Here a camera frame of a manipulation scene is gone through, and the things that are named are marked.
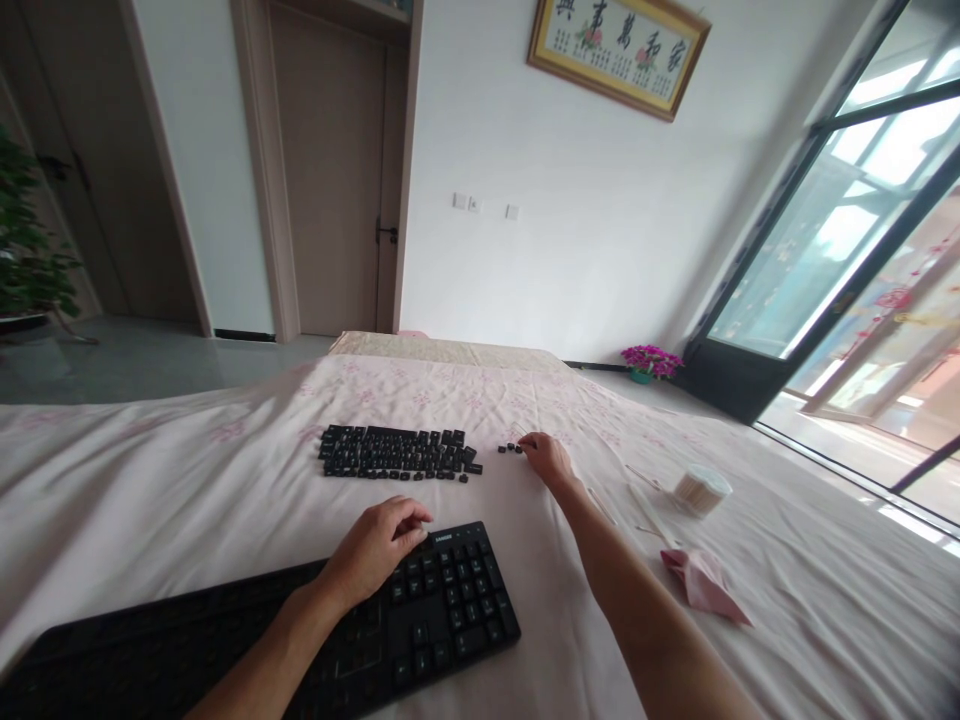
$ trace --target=gold frame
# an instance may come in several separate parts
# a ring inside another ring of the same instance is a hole
[[[633,87],[610,75],[600,72],[589,65],[577,62],[571,58],[559,55],[546,48],[547,29],[549,20],[547,12],[553,10],[554,0],[539,0],[537,18],[533,27],[533,37],[530,39],[530,51],[527,54],[527,64],[556,75],[570,82],[576,83],[588,90],[606,95],[609,98],[629,105],[637,110],[654,115],[667,122],[673,122],[677,117],[680,101],[687,91],[690,76],[700,59],[700,52],[707,41],[707,35],[712,27],[709,22],[699,15],[692,13],[670,0],[615,0],[637,14],[653,19],[669,27],[678,34],[691,39],[693,50],[687,54],[683,68],[680,71],[680,81],[670,102]]]

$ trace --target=person's left hand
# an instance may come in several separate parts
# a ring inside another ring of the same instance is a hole
[[[402,495],[363,511],[314,581],[341,613],[373,595],[393,569],[427,537],[433,515]]]

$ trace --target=bed sheet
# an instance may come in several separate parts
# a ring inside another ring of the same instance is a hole
[[[467,485],[324,478],[328,423],[463,429],[484,473]],[[659,541],[635,530],[646,521],[628,482],[676,537],[722,558],[756,627],[690,614],[766,715],[930,718],[956,689],[957,559],[748,428],[576,375],[354,356],[252,388],[0,410],[0,667],[54,624],[326,557],[363,508],[403,493],[437,529],[486,524],[524,634],[377,717],[643,717],[566,521],[526,460],[496,451],[516,423],[569,447],[676,597]],[[624,468],[670,485],[690,462],[734,490],[704,521]]]
[[[574,370],[546,350],[484,345],[456,340],[386,335],[348,330],[330,347],[330,355],[367,355],[445,362],[455,365],[534,372],[574,374]]]

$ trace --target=forearm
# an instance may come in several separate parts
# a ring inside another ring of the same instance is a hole
[[[754,709],[685,611],[590,501],[551,484],[587,581],[610,623],[647,715],[754,717]]]
[[[343,610],[322,584],[295,591],[263,637],[187,717],[281,717],[342,616]]]

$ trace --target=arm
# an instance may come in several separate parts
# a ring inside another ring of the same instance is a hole
[[[563,445],[543,433],[520,445],[570,523],[647,716],[758,718],[706,638],[591,502]]]
[[[340,619],[427,537],[430,512],[395,497],[367,508],[317,579],[295,590],[243,659],[187,717],[279,718]]]

